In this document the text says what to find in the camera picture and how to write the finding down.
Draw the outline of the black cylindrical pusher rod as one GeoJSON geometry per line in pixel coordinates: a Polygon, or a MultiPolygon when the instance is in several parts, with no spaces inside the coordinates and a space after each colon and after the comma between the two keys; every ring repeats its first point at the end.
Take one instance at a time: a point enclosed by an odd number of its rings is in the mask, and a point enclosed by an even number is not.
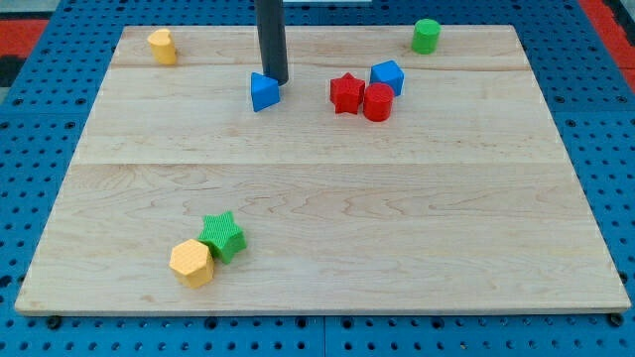
{"type": "Polygon", "coordinates": [[[289,70],[283,1],[255,0],[254,7],[263,72],[284,85],[289,70]]]}

